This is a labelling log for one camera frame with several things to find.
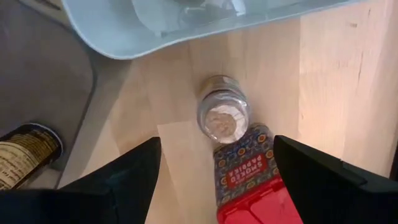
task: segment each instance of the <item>light blue container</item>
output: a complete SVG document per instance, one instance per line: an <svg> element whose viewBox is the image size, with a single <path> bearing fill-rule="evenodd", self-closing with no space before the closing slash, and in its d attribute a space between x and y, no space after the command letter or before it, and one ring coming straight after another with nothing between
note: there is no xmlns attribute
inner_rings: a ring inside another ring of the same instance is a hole
<svg viewBox="0 0 398 224"><path fill-rule="evenodd" d="M62 0L78 35L115 59L133 59L184 40L356 1Z"/></svg>

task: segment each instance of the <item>red lid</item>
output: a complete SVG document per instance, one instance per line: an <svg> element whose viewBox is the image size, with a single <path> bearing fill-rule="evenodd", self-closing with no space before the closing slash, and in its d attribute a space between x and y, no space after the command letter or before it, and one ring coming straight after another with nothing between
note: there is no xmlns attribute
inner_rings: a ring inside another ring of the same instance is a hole
<svg viewBox="0 0 398 224"><path fill-rule="evenodd" d="M302 224L280 177L263 183L218 210L220 224Z"/></svg>

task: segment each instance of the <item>light wood surface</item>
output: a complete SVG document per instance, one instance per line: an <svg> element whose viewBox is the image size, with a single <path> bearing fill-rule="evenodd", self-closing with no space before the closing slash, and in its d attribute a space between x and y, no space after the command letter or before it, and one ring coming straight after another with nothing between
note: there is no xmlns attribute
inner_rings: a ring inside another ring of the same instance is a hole
<svg viewBox="0 0 398 224"><path fill-rule="evenodd" d="M105 70L98 69L61 185L159 135L162 164L147 223L216 223L214 144L195 118L200 84L218 74L240 82L254 121L274 134L388 176L397 142L397 5L362 2L191 40L133 62L98 57Z"/></svg>

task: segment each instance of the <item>patterned label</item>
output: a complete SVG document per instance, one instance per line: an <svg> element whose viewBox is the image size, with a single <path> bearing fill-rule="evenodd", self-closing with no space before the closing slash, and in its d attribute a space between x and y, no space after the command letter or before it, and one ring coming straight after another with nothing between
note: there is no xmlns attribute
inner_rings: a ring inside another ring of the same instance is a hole
<svg viewBox="0 0 398 224"><path fill-rule="evenodd" d="M228 175L226 176L228 187L233 189L237 185L249 180L259 172L264 171L266 167L266 158L263 154L254 156L244 161L238 167L228 171Z"/></svg>
<svg viewBox="0 0 398 224"><path fill-rule="evenodd" d="M217 206L223 206L279 175L273 143L268 127L254 124L238 142L215 151Z"/></svg>

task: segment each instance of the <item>spice jar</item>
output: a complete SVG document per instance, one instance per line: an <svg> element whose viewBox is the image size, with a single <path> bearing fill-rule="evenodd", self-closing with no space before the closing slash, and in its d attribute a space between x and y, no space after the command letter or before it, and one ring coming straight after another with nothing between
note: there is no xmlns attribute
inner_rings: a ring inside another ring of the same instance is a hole
<svg viewBox="0 0 398 224"><path fill-rule="evenodd" d="M201 91L197 121L200 129L222 144L239 140L249 126L249 104L230 77L217 75L209 78Z"/></svg>

